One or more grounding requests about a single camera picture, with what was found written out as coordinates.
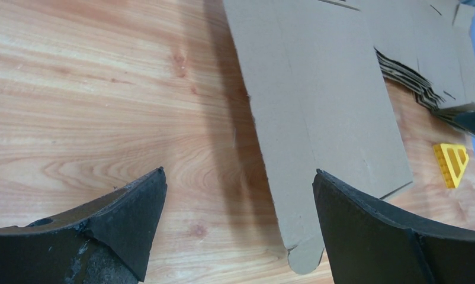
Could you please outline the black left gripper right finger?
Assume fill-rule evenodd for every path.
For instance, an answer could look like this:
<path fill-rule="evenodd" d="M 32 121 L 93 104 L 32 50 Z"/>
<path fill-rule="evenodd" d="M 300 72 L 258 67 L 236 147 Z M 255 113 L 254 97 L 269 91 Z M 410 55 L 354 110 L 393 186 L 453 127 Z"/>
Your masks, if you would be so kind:
<path fill-rule="evenodd" d="M 475 231 L 405 211 L 324 170 L 313 194 L 335 283 L 475 283 Z"/>

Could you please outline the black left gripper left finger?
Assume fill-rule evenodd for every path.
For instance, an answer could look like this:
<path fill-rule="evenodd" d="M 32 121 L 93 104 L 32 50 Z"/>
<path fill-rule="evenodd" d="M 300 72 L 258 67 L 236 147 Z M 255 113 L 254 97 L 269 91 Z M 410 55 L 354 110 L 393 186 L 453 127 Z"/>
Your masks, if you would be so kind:
<path fill-rule="evenodd" d="M 167 188 L 160 167 L 76 208 L 0 228 L 0 283 L 144 281 Z"/>

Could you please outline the brown cardboard box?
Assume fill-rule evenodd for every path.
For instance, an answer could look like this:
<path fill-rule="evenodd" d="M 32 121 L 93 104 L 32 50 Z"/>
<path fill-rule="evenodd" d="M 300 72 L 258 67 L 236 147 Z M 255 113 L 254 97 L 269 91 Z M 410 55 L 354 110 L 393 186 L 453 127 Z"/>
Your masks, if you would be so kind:
<path fill-rule="evenodd" d="M 376 198 L 413 182 L 364 14 L 344 1 L 224 1 L 281 238 L 294 273 L 325 250 L 322 169 Z"/>

